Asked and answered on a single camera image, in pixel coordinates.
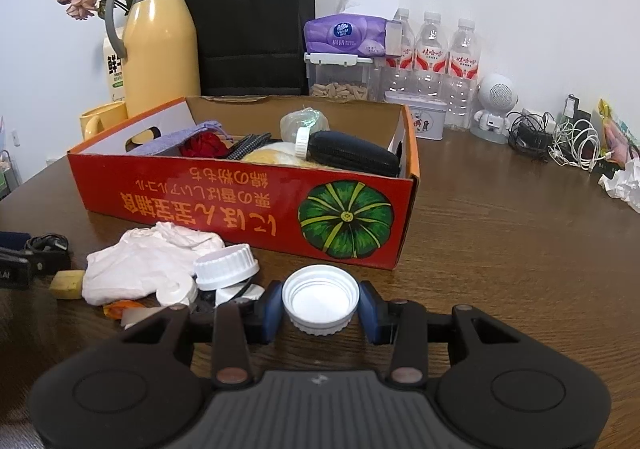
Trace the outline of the white jar lid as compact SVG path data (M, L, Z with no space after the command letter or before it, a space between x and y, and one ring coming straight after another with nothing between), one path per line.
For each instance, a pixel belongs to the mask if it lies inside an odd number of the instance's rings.
M345 329L356 313L359 284L346 270L309 265L288 276L282 303L295 327L309 335L333 335Z

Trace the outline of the white ribbed bottle cap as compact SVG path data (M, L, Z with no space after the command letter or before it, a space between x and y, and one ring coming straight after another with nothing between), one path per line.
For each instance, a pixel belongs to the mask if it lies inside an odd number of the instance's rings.
M195 282L201 291L232 287L258 271L258 261L247 243L224 247L194 261Z

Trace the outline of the white cloth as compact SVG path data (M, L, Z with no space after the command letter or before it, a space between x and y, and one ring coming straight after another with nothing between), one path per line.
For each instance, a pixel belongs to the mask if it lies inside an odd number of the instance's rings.
M216 233L168 222L130 229L116 244L87 256L81 295L92 306L151 294L163 305L186 304L195 295L194 261L223 248Z

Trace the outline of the yellow white plush toy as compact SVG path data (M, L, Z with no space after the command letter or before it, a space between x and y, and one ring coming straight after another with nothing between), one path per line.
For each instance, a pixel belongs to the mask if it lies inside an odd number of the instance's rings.
M295 145L288 142L277 142L262 146L246 156L242 157L242 162L261 165L285 165L296 166L296 168L309 168L311 163L297 157Z

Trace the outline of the navy blue zip case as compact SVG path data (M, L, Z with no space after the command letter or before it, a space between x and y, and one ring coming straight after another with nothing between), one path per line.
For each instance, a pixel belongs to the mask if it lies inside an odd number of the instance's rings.
M308 156L330 168L398 177L400 159L397 154L356 136L338 131L310 133Z

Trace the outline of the red fabric flower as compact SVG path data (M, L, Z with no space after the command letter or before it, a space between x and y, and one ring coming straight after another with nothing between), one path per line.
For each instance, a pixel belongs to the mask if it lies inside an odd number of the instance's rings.
M229 147L213 131L201 131L193 135L178 150L186 158L223 159L229 153Z

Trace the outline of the purple fabric pouch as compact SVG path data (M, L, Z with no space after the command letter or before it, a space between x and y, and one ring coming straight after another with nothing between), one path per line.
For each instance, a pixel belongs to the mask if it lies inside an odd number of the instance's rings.
M167 152L182 146L188 139L193 138L201 132L214 132L224 137L224 139L231 139L231 136L224 130L218 121L211 120L193 125L190 128L183 128L182 130L175 131L167 135L160 135L149 142L130 150L128 152L128 156L163 156L164 154L167 154Z

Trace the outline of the yellow ceramic mug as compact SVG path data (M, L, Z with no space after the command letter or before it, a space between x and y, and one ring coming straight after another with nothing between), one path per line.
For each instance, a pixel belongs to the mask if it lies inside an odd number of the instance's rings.
M88 140L127 119L127 108L123 100L88 110L79 117L82 139Z

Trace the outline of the white decorated tin box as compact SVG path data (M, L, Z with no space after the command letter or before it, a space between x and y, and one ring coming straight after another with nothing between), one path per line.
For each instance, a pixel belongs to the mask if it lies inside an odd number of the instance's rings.
M419 94L393 91L386 91L384 100L391 104L408 107L416 137L442 140L447 113L445 102Z

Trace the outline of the water bottle left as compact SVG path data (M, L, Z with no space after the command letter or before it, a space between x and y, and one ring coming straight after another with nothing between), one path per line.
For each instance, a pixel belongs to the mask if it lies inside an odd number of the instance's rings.
M405 93L411 90L411 76L414 62L414 33L409 21L409 9L399 7L395 20L401 23L401 54L387 57L384 91Z

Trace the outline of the yellow thermos jug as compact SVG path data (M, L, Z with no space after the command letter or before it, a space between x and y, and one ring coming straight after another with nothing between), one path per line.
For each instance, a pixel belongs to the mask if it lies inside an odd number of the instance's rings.
M122 63L130 118L201 94L198 38L185 0L106 0L104 22Z

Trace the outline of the white robot figurine speaker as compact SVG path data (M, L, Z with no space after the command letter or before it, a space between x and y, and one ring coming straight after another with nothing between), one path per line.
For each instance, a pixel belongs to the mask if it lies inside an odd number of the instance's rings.
M501 74L487 74L477 85L476 100L480 106L473 114L471 133L486 142L504 145L508 141L508 114L518 103L512 81Z

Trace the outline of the purple tissue pack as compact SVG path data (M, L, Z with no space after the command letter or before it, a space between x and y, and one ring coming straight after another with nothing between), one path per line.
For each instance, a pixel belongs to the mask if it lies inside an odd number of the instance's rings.
M306 52L399 57L402 23L395 18L398 8L399 0L345 0L340 12L306 22Z

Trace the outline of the crumpled white paper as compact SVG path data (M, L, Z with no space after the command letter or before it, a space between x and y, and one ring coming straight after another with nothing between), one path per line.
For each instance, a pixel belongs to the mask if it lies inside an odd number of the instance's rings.
M640 160L633 158L618 170L612 178L602 175L599 185L612 198L623 201L640 213Z

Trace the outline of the colourful snack packet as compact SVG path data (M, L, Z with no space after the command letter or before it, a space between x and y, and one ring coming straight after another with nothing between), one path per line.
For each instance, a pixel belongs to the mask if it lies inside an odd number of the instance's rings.
M597 110L601 120L601 150L605 160L624 168L630 160L639 157L639 140L604 99L599 100Z

